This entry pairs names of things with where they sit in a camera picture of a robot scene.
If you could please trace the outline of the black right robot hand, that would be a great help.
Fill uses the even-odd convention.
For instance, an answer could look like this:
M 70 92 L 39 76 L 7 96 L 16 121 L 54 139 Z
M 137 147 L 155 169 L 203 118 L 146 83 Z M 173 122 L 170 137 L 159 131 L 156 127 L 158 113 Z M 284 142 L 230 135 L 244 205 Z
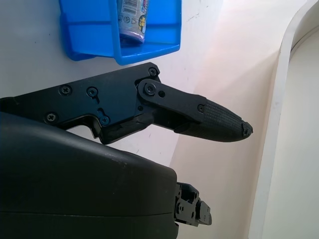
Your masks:
M 144 63 L 1 99 L 1 238 L 174 239 L 179 224 L 211 225 L 173 169 L 110 144 L 152 124 L 219 142 L 253 128 L 159 73 Z

